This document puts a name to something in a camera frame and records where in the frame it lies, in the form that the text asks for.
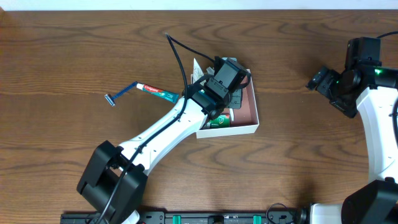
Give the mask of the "cream box with pink inside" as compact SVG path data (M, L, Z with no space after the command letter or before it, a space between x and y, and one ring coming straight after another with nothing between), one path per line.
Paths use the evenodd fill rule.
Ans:
M250 84L243 89L242 105L240 109L233 109L234 120L230 120L230 127L218 129L201 129L196 132L197 139L215 138L223 136L234 136L241 134L253 134L259 126L259 117L257 112L256 98L254 87Z

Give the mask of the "green Dettol soap box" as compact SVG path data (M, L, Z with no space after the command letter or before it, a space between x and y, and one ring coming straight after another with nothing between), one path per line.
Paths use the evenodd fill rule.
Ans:
M218 128L228 128L230 126L230 115L221 114L216 119L209 120L203 129L218 129Z

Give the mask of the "white Pantene tube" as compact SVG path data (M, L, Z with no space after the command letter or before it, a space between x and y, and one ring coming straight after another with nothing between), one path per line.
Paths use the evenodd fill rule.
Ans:
M198 64L197 60L194 58L193 59L192 83L195 83L202 76L204 76L203 70L201 69L201 67Z

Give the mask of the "Colgate toothpaste tube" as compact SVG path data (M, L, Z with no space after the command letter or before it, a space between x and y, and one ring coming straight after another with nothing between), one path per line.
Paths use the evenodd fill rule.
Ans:
M136 88L139 90L142 90L146 93L150 93L151 95L158 96L159 98L162 98L162 99L167 100L172 103L176 103L179 98L179 94L161 90L159 88L156 88L156 87L153 87L150 85L146 85L143 83L137 83Z

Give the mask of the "blue disposable razor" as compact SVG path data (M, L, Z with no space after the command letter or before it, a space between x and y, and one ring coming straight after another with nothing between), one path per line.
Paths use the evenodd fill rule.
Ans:
M133 82L130 85L128 85L127 87L125 87L124 89L122 89L121 91L119 91L117 94L115 94L114 96L111 96L109 94L106 94L104 96L104 98L106 99L106 101L111 105L111 106L115 106L115 99L119 98L120 96L122 96L123 94L125 94L126 92L128 92L129 90L131 90L132 88L134 88L137 85L137 82Z

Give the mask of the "green white toothbrush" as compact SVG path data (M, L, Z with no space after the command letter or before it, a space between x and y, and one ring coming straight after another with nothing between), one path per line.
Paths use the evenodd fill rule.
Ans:
M230 120L233 122L234 121L234 111L232 108L229 109L229 116L230 116Z

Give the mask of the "clear blue soap pump bottle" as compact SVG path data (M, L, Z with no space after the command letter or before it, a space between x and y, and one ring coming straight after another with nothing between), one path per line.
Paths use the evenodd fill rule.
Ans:
M214 74L215 74L214 69L211 68L211 67L208 67L208 68L206 69L206 71L207 71L207 74L209 74L209 75L214 75Z

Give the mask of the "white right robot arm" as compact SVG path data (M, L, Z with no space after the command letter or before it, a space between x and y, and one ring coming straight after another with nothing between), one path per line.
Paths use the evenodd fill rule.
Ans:
M368 152L368 184L341 204L314 203L308 223L397 223L397 70L326 67L308 82L349 118L360 115Z

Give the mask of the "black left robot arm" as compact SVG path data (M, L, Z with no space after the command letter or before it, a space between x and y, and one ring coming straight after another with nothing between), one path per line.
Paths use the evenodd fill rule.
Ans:
M160 120L118 146L109 141L93 151L77 191L100 215L95 223L137 223L147 179L178 143L217 118L246 88L251 73L232 58L216 57L214 73L187 85L183 96Z

